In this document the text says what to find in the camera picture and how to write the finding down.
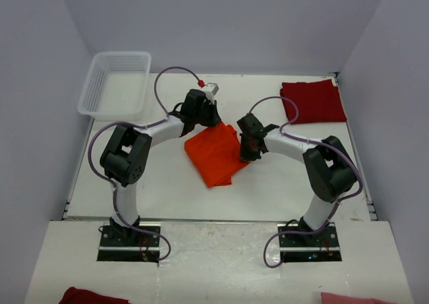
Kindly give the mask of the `orange t-shirt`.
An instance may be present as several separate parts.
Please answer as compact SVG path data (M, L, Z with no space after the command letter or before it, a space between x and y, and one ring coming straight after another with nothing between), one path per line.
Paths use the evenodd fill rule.
M232 125L208 127L184 143L184 150L207 188L232 184L232 177L248 166L240 158L240 143Z

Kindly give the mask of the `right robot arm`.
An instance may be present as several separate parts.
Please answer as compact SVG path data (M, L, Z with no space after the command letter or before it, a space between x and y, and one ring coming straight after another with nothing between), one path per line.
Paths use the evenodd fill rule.
M274 124L265 127L252 113L237 124L241 130L241 160L251 162L263 153L277 153L305 166L313 197L297 231L292 233L299 235L305 245L315 245L346 193L361 180L343 144L335 136L316 140L284 133Z

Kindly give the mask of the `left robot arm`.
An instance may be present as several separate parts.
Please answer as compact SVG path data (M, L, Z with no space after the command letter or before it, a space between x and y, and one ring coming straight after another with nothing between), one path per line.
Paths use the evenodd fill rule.
M137 182L145 171L151 148L165 141L186 136L197 125L215 127L221 123L215 94L218 86L207 84L188 91L184 102L153 127L119 123L101 158L100 166L113 186L113 215L109 226L125 246L139 239Z

